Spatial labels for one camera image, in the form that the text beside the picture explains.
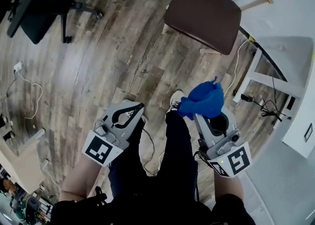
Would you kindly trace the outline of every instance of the floorboard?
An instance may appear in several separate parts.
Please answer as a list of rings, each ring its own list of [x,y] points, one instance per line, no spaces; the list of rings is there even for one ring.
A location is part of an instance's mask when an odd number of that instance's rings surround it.
[[[237,49],[245,37],[239,33],[230,55],[199,53],[201,43],[170,30],[162,35],[163,14],[171,0],[78,0],[104,11],[102,20],[90,14],[72,11],[68,17],[67,32],[72,44],[61,44],[60,18],[56,19],[44,39],[33,45],[19,29],[13,39],[6,35],[8,22],[0,25],[0,93],[4,95],[13,81],[13,66],[23,61],[21,74],[44,88],[39,111],[32,120],[40,90],[18,78],[2,105],[2,111],[14,121],[16,138],[12,148],[24,143],[38,129],[44,128],[38,153],[41,161],[50,161],[47,170],[60,185],[81,156],[89,130],[102,116],[111,102],[124,98],[145,104],[149,119],[146,130],[154,139],[156,152],[147,165],[158,170],[158,158],[165,148],[164,115],[174,91],[181,89],[187,95],[201,82],[215,76],[224,90],[234,77]],[[249,141],[252,155],[266,143],[273,130],[274,118],[262,118],[258,106],[244,101],[232,101],[233,90],[240,85],[256,48],[246,43],[240,51],[236,80],[227,93],[225,106],[234,114],[245,140]],[[264,74],[278,77],[264,57],[258,68]],[[246,93],[257,101],[273,99],[273,89],[251,82]],[[277,92],[278,107],[286,95]],[[192,136],[194,150],[197,131],[194,123],[185,119]],[[140,155],[143,162],[151,156],[152,144],[143,133]],[[200,162],[199,171],[206,168]],[[111,196],[108,170],[100,173],[97,184]],[[45,172],[47,195],[55,195],[58,188]],[[206,169],[198,175],[202,201],[214,193],[213,172]]]

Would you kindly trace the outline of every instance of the white sneaker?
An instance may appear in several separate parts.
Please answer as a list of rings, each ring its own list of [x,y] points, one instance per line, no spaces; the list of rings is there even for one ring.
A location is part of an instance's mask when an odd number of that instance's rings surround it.
[[[170,112],[171,110],[177,110],[178,104],[181,102],[182,97],[184,97],[184,93],[181,90],[177,90],[171,96],[171,100],[169,102],[169,109],[166,113]]]

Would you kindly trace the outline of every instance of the blue cloth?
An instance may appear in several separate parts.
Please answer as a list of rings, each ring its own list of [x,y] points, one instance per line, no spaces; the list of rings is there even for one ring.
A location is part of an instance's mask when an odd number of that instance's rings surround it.
[[[221,114],[224,105],[223,89],[220,83],[206,81],[194,88],[188,97],[182,97],[177,109],[180,116],[193,120],[193,114],[214,118]]]

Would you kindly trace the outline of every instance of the white cable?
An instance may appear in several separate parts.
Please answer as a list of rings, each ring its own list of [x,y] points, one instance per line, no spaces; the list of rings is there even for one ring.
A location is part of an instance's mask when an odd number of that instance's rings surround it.
[[[242,45],[241,45],[241,46],[238,48],[238,50],[237,50],[237,61],[236,61],[235,69],[234,69],[234,79],[233,79],[232,83],[230,84],[230,86],[228,86],[227,90],[225,91],[224,96],[226,95],[226,93],[228,92],[228,90],[232,87],[232,85],[233,85],[234,82],[235,82],[235,78],[236,78],[236,68],[237,68],[237,65],[238,65],[238,59],[239,59],[239,55],[240,55],[240,49],[241,49],[242,46],[243,46],[246,42],[248,42],[248,41],[249,41],[249,39],[245,40],[245,41],[242,43]]]
[[[206,167],[205,169],[203,169],[201,172],[198,172],[198,174],[204,172],[204,171],[207,170],[208,168],[210,168],[210,167],[207,166],[207,167]]]
[[[19,75],[23,80],[28,81],[28,82],[31,83],[33,86],[35,86],[35,85],[36,85],[36,86],[39,86],[40,89],[41,89],[40,97],[38,98],[37,104],[36,104],[36,111],[35,111],[35,114],[34,114],[31,118],[25,117],[25,119],[33,119],[33,118],[36,116],[37,112],[38,112],[39,101],[40,101],[41,97],[43,96],[43,87],[42,87],[41,85],[39,85],[38,83],[33,83],[33,82],[31,82],[30,80],[28,80],[28,79],[24,79],[24,77],[23,77],[22,75],[20,75],[19,71],[18,71],[17,73],[18,73],[18,75]]]
[[[53,176],[51,176],[51,174],[50,174],[46,169],[44,169],[44,171],[48,173],[48,175],[50,176],[50,178],[51,178],[51,180],[53,181],[53,183],[54,183],[54,184],[59,188],[59,190],[61,191],[61,187],[58,186],[57,183],[54,181]]]
[[[165,152],[162,152],[161,155],[160,155],[159,158],[158,158],[158,170],[160,170],[160,168],[161,168],[161,157],[162,157],[162,155],[163,155],[164,153],[165,153]]]

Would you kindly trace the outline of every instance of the leg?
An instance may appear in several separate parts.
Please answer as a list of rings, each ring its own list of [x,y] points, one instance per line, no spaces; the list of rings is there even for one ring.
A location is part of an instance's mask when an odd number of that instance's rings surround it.
[[[157,174],[159,184],[172,195],[194,199],[198,164],[192,155],[189,130],[177,110],[166,114],[166,123],[167,142]]]
[[[139,193],[145,187],[147,174],[139,157],[139,143],[144,122],[140,119],[131,137],[130,145],[110,166],[109,180],[113,197],[121,193]]]
[[[169,26],[167,24],[164,24],[163,30],[162,30],[162,35],[165,35],[167,33],[168,29],[169,29]]]
[[[66,26],[67,26],[67,14],[63,14],[61,15],[61,42],[69,44],[72,40],[72,37],[65,35]]]
[[[86,4],[80,2],[72,2],[70,9],[89,12],[97,19],[102,19],[104,17],[104,14],[100,10],[90,8]]]
[[[223,178],[215,172],[215,197],[216,201],[227,194],[232,194],[244,200],[243,187],[239,177],[232,179]]]

